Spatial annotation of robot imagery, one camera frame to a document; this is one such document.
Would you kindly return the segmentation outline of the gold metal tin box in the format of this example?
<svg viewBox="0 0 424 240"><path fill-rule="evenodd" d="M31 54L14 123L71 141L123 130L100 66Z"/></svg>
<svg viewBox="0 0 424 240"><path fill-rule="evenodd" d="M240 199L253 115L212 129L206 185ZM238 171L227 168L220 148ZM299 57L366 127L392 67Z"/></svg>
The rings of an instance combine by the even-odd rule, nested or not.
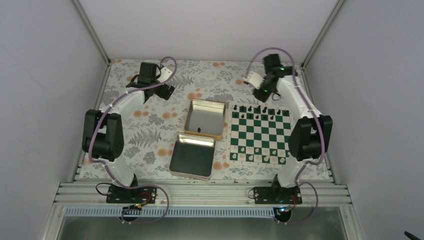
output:
<svg viewBox="0 0 424 240"><path fill-rule="evenodd" d="M183 130L186 134L221 141L224 132L227 106L222 102L192 99Z"/></svg>

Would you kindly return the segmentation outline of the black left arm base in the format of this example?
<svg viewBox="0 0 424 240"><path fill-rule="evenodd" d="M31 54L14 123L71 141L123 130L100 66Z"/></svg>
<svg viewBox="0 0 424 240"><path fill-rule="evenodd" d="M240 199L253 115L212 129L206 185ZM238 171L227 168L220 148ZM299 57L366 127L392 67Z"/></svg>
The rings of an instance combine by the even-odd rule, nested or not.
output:
<svg viewBox="0 0 424 240"><path fill-rule="evenodd" d="M153 186L127 189L112 185L105 201L108 204L154 204L156 195L157 188Z"/></svg>

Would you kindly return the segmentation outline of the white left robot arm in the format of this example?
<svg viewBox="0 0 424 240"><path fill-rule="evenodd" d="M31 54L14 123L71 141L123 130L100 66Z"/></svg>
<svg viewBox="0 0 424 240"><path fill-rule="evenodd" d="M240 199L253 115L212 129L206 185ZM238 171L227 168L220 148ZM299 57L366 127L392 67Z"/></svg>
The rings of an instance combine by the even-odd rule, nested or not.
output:
<svg viewBox="0 0 424 240"><path fill-rule="evenodd" d="M125 143L123 119L153 95L168 100L175 89L168 82L176 71L162 63L142 62L139 72L131 78L122 95L103 109L89 109L85 113L82 150L91 163L104 166L112 184L121 187L119 196L128 203L139 197L140 190L134 185L136 177L122 157Z"/></svg>

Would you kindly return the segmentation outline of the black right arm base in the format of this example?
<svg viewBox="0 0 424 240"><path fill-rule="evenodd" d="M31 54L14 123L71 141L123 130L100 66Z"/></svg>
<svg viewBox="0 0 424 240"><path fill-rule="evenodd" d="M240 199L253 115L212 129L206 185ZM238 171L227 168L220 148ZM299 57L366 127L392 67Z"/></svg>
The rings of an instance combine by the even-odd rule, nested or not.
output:
<svg viewBox="0 0 424 240"><path fill-rule="evenodd" d="M271 187L257 186L253 188L253 196L257 205L289 205L302 204L302 194L298 186Z"/></svg>

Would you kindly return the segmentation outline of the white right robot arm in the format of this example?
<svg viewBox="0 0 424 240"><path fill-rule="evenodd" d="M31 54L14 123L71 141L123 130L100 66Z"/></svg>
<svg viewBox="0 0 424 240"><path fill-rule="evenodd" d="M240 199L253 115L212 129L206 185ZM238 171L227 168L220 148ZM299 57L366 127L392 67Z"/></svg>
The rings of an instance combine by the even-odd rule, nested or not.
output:
<svg viewBox="0 0 424 240"><path fill-rule="evenodd" d="M294 67L284 67L277 53L263 58L265 75L247 74L253 85L254 97L266 102L271 94L279 94L289 104L295 125L288 139L288 150L293 160L276 175L279 185L271 189L271 198L278 204L290 197L290 190L307 165L319 165L328 150L333 120L315 107L300 83Z"/></svg>

